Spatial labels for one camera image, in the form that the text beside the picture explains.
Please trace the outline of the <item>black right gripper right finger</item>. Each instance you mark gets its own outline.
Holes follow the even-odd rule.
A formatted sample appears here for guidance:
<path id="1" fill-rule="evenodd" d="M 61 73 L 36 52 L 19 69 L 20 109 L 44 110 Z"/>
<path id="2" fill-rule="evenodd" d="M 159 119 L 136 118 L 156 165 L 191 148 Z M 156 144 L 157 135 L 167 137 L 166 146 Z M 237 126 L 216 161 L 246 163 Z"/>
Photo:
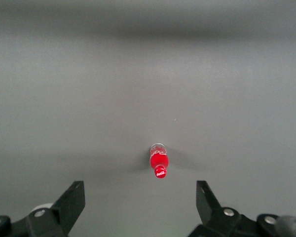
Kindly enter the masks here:
<path id="1" fill-rule="evenodd" d="M 222 207 L 206 181 L 196 182 L 196 207 L 202 223 L 190 237 L 296 237 L 296 217 L 260 214 L 251 220 Z"/>

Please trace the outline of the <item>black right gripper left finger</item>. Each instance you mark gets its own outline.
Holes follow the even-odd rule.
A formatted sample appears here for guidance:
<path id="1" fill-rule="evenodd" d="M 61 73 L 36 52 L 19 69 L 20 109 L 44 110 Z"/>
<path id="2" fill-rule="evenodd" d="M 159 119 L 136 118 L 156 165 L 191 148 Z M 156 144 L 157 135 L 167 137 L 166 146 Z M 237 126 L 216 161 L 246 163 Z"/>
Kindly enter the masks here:
<path id="1" fill-rule="evenodd" d="M 0 237 L 67 237 L 84 207 L 84 182 L 74 181 L 53 204 L 37 206 L 19 221 L 0 215 Z"/>

